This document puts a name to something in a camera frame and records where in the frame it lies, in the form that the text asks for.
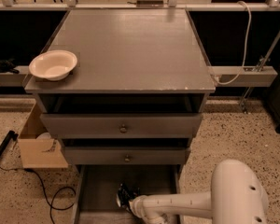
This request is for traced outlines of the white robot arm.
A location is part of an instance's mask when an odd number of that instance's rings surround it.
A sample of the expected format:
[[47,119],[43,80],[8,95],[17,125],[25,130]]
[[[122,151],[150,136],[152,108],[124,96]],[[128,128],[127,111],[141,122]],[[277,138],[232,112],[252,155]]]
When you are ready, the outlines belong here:
[[249,166],[220,162],[203,193],[141,195],[130,201],[134,215],[146,224],[167,224],[168,216],[209,218],[212,224],[267,224],[268,195]]

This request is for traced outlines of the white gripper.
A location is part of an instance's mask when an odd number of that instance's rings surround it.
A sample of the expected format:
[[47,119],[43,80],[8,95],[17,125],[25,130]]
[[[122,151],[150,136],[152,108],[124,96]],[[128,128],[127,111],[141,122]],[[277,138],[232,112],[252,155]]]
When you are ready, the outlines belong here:
[[130,208],[133,214],[139,218],[149,218],[149,198],[141,195],[130,201]]

